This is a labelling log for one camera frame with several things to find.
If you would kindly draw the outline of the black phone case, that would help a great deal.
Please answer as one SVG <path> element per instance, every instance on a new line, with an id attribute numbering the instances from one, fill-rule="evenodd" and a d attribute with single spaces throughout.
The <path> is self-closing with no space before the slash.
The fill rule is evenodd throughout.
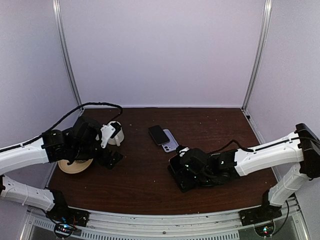
<path id="1" fill-rule="evenodd" d="M 173 173 L 170 166 L 167 167 L 170 175 L 172 176 L 176 186 L 182 193 L 186 193 L 195 189 L 198 186 L 197 181 L 185 172 Z"/>

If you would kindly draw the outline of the beige saucer plate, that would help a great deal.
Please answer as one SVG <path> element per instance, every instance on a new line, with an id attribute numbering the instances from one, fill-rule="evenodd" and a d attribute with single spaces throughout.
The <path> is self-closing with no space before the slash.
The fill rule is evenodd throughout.
<path id="1" fill-rule="evenodd" d="M 75 160 L 69 165 L 68 160 L 58 161 L 58 167 L 66 174 L 78 174 L 85 171 L 93 162 L 93 159 L 88 160 Z"/>

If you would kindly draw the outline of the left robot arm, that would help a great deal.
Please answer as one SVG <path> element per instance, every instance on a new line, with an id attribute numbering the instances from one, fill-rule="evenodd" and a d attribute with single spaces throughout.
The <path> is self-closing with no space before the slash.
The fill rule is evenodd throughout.
<path id="1" fill-rule="evenodd" d="M 81 116 L 73 127 L 48 130 L 28 142 L 0 150 L 0 198 L 53 213 L 61 222 L 72 218 L 64 195 L 58 190 L 32 187 L 17 182 L 6 173 L 37 164 L 66 162 L 68 166 L 98 162 L 112 169 L 123 155 L 107 148 L 111 139 L 120 145 L 122 126 L 117 121 L 101 125 Z"/>

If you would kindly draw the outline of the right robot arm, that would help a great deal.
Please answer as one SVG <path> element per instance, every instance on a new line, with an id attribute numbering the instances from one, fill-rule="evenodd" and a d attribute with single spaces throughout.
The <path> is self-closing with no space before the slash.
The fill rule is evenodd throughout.
<path id="1" fill-rule="evenodd" d="M 259 220 L 268 220 L 304 183 L 320 176 L 320 139 L 304 123 L 278 140 L 253 147 L 224 147 L 206 153 L 199 148 L 178 146 L 168 170 L 177 187 L 185 193 L 210 188 L 274 166 L 292 163 L 283 178 L 263 194 L 256 210 Z"/>

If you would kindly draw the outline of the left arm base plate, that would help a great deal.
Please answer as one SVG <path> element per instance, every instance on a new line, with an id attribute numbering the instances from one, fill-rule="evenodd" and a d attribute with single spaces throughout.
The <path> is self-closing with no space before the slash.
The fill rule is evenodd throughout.
<path id="1" fill-rule="evenodd" d="M 54 207 L 45 212 L 47 217 L 56 223 L 65 223 L 72 226 L 86 227 L 90 213 L 86 210 L 75 208 Z"/>

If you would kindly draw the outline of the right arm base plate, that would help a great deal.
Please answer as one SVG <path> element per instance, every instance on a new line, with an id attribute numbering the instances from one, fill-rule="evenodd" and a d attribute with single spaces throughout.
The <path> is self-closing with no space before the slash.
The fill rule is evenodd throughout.
<path id="1" fill-rule="evenodd" d="M 255 225 L 282 216 L 281 207 L 267 206 L 254 207 L 239 212 L 242 226 Z"/>

